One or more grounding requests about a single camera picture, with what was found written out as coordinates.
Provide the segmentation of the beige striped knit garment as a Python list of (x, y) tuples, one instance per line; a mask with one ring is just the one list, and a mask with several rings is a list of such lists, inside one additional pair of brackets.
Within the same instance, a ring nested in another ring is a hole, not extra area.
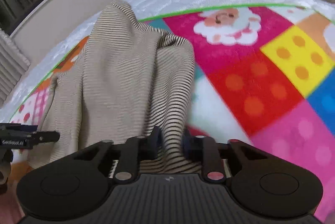
[(78, 60), (52, 77), (40, 131), (60, 139), (34, 147), (33, 169), (102, 140), (124, 143), (162, 131), (162, 145), (143, 173), (197, 173), (181, 142), (194, 81), (191, 43), (166, 30), (139, 22), (131, 6), (114, 1), (100, 13)]

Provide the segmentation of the white pleated curtain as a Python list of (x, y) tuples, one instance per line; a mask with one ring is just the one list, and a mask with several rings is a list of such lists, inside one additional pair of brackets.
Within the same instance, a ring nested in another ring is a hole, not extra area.
[(1, 106), (15, 88), (31, 63), (15, 42), (2, 29), (0, 31)]

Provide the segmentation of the white quilted bed cover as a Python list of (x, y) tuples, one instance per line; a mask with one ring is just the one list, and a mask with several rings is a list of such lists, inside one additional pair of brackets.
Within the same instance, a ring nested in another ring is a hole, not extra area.
[[(56, 24), (52, 13), (42, 17), (42, 23), (30, 28), (29, 35), (23, 37), (27, 47), (22, 47), (24, 54), (31, 52), (30, 68), (21, 78), (22, 83), (13, 90), (12, 95), (1, 107), (1, 121), (9, 122), (19, 106), (30, 96), (45, 76), (57, 66), (65, 56), (91, 33), (100, 10), (94, 9), (79, 23), (73, 23), (79, 15), (88, 11), (97, 0), (88, 0), (78, 13), (61, 17)], [(313, 9), (330, 20), (334, 20), (334, 4), (322, 0), (124, 0), (129, 3), (137, 19), (147, 19), (159, 15), (182, 12), (192, 9), (209, 8), (220, 5), (256, 5), (285, 4), (301, 5)]]

